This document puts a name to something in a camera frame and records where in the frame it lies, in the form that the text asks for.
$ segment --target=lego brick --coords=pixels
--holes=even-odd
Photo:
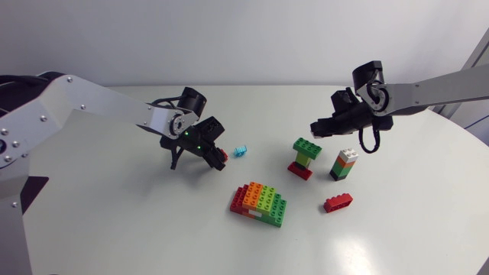
[[[246,195],[244,195],[244,199],[243,199],[244,209],[250,209],[250,210],[257,209],[258,199],[260,198],[262,188],[263,185],[260,183],[254,183],[254,182],[250,183],[250,186],[248,187],[248,191],[246,192]]]
[[[354,162],[358,159],[358,154],[355,152],[355,150],[349,148],[349,149],[343,149],[339,151],[339,156],[340,158],[343,159],[345,163],[350,163]]]
[[[283,217],[285,216],[286,207],[287,207],[287,201],[281,199],[280,194],[275,194],[274,204],[272,205],[272,210],[270,212],[270,215],[263,215],[261,218],[255,218],[255,219],[262,222],[266,222],[269,225],[281,227],[283,222]]]
[[[243,155],[246,154],[247,151],[248,151],[248,149],[246,148],[246,145],[236,147],[235,148],[235,157],[242,157]]]
[[[243,211],[241,214],[242,214],[243,216],[245,216],[245,217],[249,217],[249,218],[254,219],[254,216],[253,216],[252,214],[248,213],[248,212]]]
[[[296,162],[305,168],[309,168],[309,164],[311,163],[311,158],[307,157],[305,154],[297,152]]]
[[[261,189],[261,195],[258,199],[257,212],[264,215],[269,215],[272,209],[272,203],[274,202],[275,188],[269,186],[263,186]]]
[[[256,211],[253,211],[253,210],[248,210],[248,213],[250,215],[253,215],[253,218],[260,218],[261,216],[263,216],[263,214],[259,213],[259,212],[256,212]]]
[[[346,176],[350,172],[351,167],[343,168],[339,163],[336,162],[331,170],[334,171],[337,176]]]
[[[299,137],[299,139],[293,144],[293,149],[315,160],[319,153],[321,153],[322,148]]]
[[[331,199],[327,199],[323,207],[327,213],[330,213],[350,205],[352,200],[353,198],[350,196],[350,194],[344,193],[343,195],[339,195],[336,197],[332,197]]]
[[[296,162],[292,162],[288,167],[287,169],[292,172],[292,173],[295,173],[297,176],[300,176],[301,178],[303,178],[304,180],[308,180],[309,177],[313,174],[313,172],[311,170],[308,170],[308,169],[305,169],[305,170],[302,170],[300,169],[298,166],[296,166],[295,164]]]
[[[229,157],[226,152],[224,152],[223,149],[221,149],[222,154],[224,155],[224,162],[228,161]]]
[[[243,208],[243,199],[245,199],[245,194],[248,191],[248,185],[245,184],[243,187],[239,187],[236,191],[235,197],[231,202],[229,210],[241,214],[243,211],[248,212],[248,210]]]
[[[338,156],[338,157],[336,158],[336,162],[337,162],[337,163],[339,163],[339,165],[341,165],[343,168],[346,168],[346,167],[352,167],[352,166],[353,166],[353,164],[355,164],[355,162],[354,162],[354,161],[352,161],[352,162],[350,162],[350,163],[346,163],[346,162],[345,162],[345,161],[342,159],[342,157],[340,157],[340,156]]]
[[[329,174],[335,179],[335,181],[343,180],[346,176],[336,176],[335,171],[331,170]]]
[[[293,162],[293,165],[301,170],[307,170],[307,168],[305,166],[302,166],[300,165],[299,163],[297,163],[296,161]]]

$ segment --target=green lego brick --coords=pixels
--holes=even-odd
[[[274,225],[277,227],[282,226],[283,217],[285,215],[285,208],[287,207],[287,201],[281,199],[280,194],[275,194],[274,204],[272,205],[272,210],[270,215],[262,215],[261,217],[255,217],[261,222],[266,222],[269,225]]]
[[[350,172],[352,167],[346,167],[343,168],[342,165],[338,162],[335,162],[333,165],[332,171],[336,174],[336,176],[341,177],[341,176],[346,176]]]
[[[321,153],[322,148],[299,137],[299,139],[293,144],[293,149],[315,160],[319,153]]]
[[[272,204],[275,197],[275,188],[269,186],[263,186],[261,189],[260,198],[258,199],[256,211],[263,214],[269,215],[272,209]]]
[[[304,166],[305,168],[309,168],[309,165],[311,163],[311,158],[307,157],[305,154],[297,152],[296,162]]]

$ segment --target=table surface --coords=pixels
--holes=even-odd
[[[489,150],[445,118],[394,118],[380,150],[358,136],[314,140],[337,86],[194,86],[202,118],[225,127],[223,171],[188,152],[170,170],[159,137],[74,112],[31,152],[31,175],[50,181],[24,215],[35,274],[476,274],[489,256]],[[182,86],[118,87],[150,102]],[[373,145],[370,131],[366,143]],[[287,171],[293,142],[322,147],[304,181]],[[329,171],[341,149],[359,154],[345,180]],[[251,181],[287,201],[282,228],[229,211]],[[325,199],[353,203],[326,214]]]

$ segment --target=white lego brick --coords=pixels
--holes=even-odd
[[[252,214],[253,216],[256,216],[258,218],[261,218],[261,213],[253,211],[253,210],[248,210],[248,213]]]
[[[339,157],[345,163],[352,163],[358,159],[358,154],[357,152],[355,152],[355,150],[349,148],[349,149],[343,149],[339,151]]]

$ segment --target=black cable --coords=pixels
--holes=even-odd
[[[368,150],[364,145],[364,129],[361,128],[358,130],[358,140],[360,141],[361,149],[363,149],[367,154],[375,153],[377,150],[379,150],[379,147],[381,146],[381,133],[374,127],[372,127],[372,130],[374,132],[375,139],[374,149],[372,150]]]
[[[170,103],[173,107],[175,107],[175,105],[173,105],[172,101],[181,100],[182,98],[183,98],[182,96],[177,96],[177,97],[168,98],[168,99],[157,99],[157,100],[153,101],[152,104],[160,104],[160,103],[166,102],[166,103]]]
[[[481,119],[477,120],[476,122],[474,122],[474,123],[472,123],[471,125],[469,125],[469,126],[465,127],[464,129],[470,128],[470,127],[472,127],[472,126],[476,125],[477,123],[479,123],[479,122],[483,121],[483,120],[484,120],[484,119],[486,119],[486,118],[489,118],[489,115],[484,116],[483,118],[481,118]]]
[[[39,76],[0,76],[0,85],[5,83],[25,83],[28,85],[40,85],[47,83],[47,79]]]

